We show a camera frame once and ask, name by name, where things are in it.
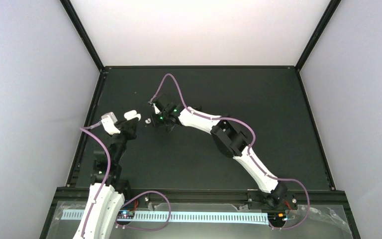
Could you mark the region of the white earbud charging case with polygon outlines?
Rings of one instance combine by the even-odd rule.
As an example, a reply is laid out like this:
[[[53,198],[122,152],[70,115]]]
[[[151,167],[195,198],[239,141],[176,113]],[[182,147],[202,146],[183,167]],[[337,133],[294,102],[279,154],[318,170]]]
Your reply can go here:
[[[141,120],[141,115],[136,110],[125,112],[123,116],[126,120],[133,120],[133,119],[138,119],[138,121]]]

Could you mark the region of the black earbud charging case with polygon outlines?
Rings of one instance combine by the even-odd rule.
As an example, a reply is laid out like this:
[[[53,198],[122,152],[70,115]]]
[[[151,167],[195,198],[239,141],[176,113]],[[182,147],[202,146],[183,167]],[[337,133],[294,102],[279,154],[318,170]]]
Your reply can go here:
[[[202,107],[201,106],[194,107],[194,109],[197,110],[197,111],[200,111],[200,112],[202,111]]]

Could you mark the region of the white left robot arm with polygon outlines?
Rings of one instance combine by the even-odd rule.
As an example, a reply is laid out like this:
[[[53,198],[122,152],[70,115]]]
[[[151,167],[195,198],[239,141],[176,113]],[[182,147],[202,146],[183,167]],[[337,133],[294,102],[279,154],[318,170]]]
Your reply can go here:
[[[140,117],[118,121],[105,115],[98,123],[80,129],[102,147],[103,159],[95,161],[87,204],[74,238],[107,239],[110,237],[116,216],[125,202],[124,192],[128,186],[126,181],[120,179],[122,168],[119,162],[126,151],[127,142],[137,137],[139,121]],[[112,140],[109,146],[105,146],[90,131],[100,125]]]

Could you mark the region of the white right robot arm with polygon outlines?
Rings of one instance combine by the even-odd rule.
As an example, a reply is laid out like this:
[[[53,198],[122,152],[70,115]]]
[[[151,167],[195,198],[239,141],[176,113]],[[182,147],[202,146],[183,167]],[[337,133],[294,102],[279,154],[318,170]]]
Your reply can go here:
[[[164,94],[153,97],[149,105],[154,108],[151,122],[155,127],[181,125],[210,134],[218,150],[224,156],[236,160],[254,179],[264,193],[264,205],[277,209],[283,203],[287,187],[255,154],[252,149],[254,138],[243,132],[243,122],[230,117],[210,115],[201,112],[200,108],[175,104]]]

